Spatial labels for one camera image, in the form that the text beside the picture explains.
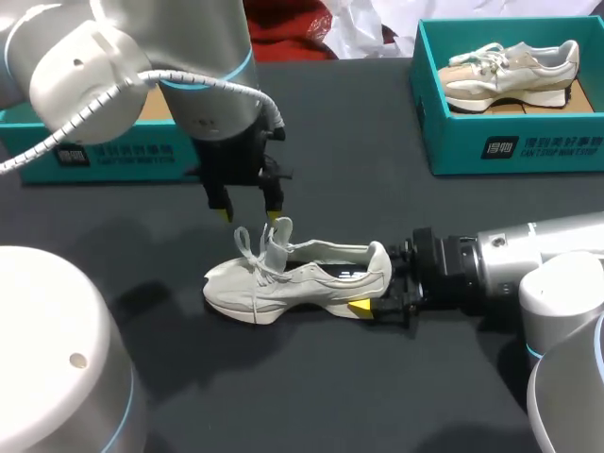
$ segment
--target metal robot arm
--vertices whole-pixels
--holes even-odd
[[[528,273],[575,251],[604,259],[604,212],[476,236],[438,238],[431,228],[418,228],[403,245],[390,249],[394,278],[386,296],[351,309],[364,310],[378,321],[408,324],[421,309],[468,307],[485,299],[517,301],[520,282]]]
[[[191,174],[210,207],[230,220],[225,186],[245,185],[280,211],[283,174],[264,146],[285,132],[258,91],[242,0],[4,0],[0,42],[0,109],[29,102],[50,130],[63,130],[26,161],[62,140],[119,137],[158,82],[193,141],[201,165]]]

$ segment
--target white sneaker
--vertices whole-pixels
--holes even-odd
[[[534,48],[496,42],[457,55],[438,72],[446,102],[456,110],[483,112],[502,99],[537,107],[564,107],[579,70],[579,45]]]
[[[243,258],[211,269],[204,296],[226,316],[252,324],[271,324],[302,303],[347,318],[359,316],[348,302],[380,297],[388,288],[392,265],[381,243],[342,245],[323,241],[289,243],[293,224],[276,219],[260,239],[260,255],[250,251],[249,234],[235,231]]]

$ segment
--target open shoe box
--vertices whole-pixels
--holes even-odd
[[[509,104],[451,112],[438,69],[489,42],[579,43],[578,80],[563,109]],[[598,16],[426,20],[418,26],[411,89],[434,175],[604,171],[604,23]]]
[[[26,104],[0,112],[0,140],[16,156],[49,132]],[[159,88],[147,95],[136,124],[118,139],[97,145],[64,143],[20,168],[24,184],[188,182],[199,160],[190,138],[174,123]]]

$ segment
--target shoe box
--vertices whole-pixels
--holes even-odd
[[[519,104],[452,112],[438,70],[489,42],[579,44],[579,74],[561,109]],[[604,171],[604,22],[599,16],[421,21],[411,90],[434,175]]]
[[[49,132],[28,104],[0,112],[0,141],[16,156]],[[118,139],[97,145],[64,143],[20,169],[24,184],[195,182],[198,165],[189,137],[176,127],[161,91],[152,90],[136,124]]]

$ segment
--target black table surface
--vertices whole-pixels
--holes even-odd
[[[600,175],[434,177],[409,68],[260,65],[287,122],[287,142],[269,152],[295,169],[285,183],[294,242],[399,243],[416,227],[471,234],[602,209]],[[258,238],[264,224],[258,190],[231,194],[232,226],[196,185],[0,179],[1,243],[70,260],[115,311],[149,395],[150,453],[538,452],[523,410],[524,350],[497,322],[427,312],[411,336],[320,310],[268,327],[207,310],[202,277],[238,256],[233,228]]]

